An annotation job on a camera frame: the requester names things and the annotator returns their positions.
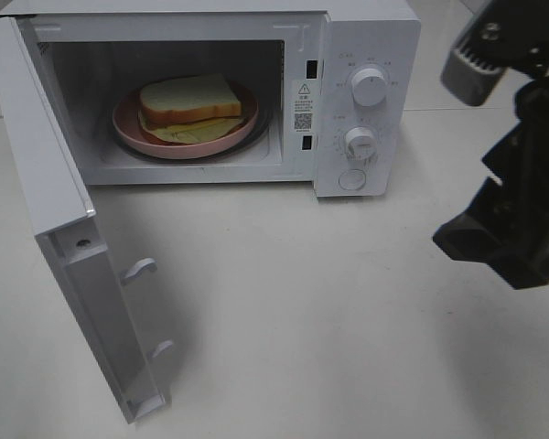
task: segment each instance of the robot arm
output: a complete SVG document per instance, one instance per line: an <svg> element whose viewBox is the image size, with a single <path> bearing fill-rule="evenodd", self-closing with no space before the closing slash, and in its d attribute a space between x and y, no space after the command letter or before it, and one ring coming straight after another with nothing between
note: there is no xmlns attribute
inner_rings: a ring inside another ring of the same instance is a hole
<svg viewBox="0 0 549 439"><path fill-rule="evenodd" d="M549 0L487 3L451 49L442 81L481 105L508 68L534 81L515 96L520 123L482 159L500 183L488 178L434 242L518 289L549 284Z"/></svg>

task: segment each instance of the power knob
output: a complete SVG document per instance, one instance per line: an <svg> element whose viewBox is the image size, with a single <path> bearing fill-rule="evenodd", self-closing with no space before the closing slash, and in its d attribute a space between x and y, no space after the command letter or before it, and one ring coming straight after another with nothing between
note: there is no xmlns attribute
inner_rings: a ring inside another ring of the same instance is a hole
<svg viewBox="0 0 549 439"><path fill-rule="evenodd" d="M386 75L374 66L356 70L351 76L351 94L359 105L372 107L386 96Z"/></svg>
<svg viewBox="0 0 549 439"><path fill-rule="evenodd" d="M358 126L344 136L346 156L351 160L366 160L376 154L376 137L368 128Z"/></svg>

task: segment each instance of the table surface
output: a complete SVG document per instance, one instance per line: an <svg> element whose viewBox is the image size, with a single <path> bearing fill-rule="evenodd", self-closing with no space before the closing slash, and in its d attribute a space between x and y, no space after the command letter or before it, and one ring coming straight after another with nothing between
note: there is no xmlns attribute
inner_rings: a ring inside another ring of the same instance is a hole
<svg viewBox="0 0 549 439"><path fill-rule="evenodd" d="M144 339L177 342L171 404L135 424L32 238L0 119L0 438L549 438L549 286L513 291L431 242L487 175L525 78L457 102L438 74L471 13L412 6L424 27L385 196L91 189L117 265L158 261L127 289Z"/></svg>

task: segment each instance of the door release button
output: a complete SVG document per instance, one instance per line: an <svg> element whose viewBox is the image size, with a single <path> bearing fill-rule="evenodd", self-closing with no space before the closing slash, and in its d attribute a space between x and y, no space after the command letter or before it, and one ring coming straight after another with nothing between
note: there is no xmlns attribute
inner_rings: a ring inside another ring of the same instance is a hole
<svg viewBox="0 0 549 439"><path fill-rule="evenodd" d="M339 176L339 186L346 190L362 189L366 184L366 174L359 169L349 169Z"/></svg>

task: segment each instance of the qr code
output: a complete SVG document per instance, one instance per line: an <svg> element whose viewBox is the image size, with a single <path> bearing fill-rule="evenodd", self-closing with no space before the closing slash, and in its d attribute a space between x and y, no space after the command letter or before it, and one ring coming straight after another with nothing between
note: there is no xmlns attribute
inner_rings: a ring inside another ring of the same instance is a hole
<svg viewBox="0 0 549 439"><path fill-rule="evenodd" d="M312 119L313 119L312 112L296 112L295 113L295 129L310 130Z"/></svg>

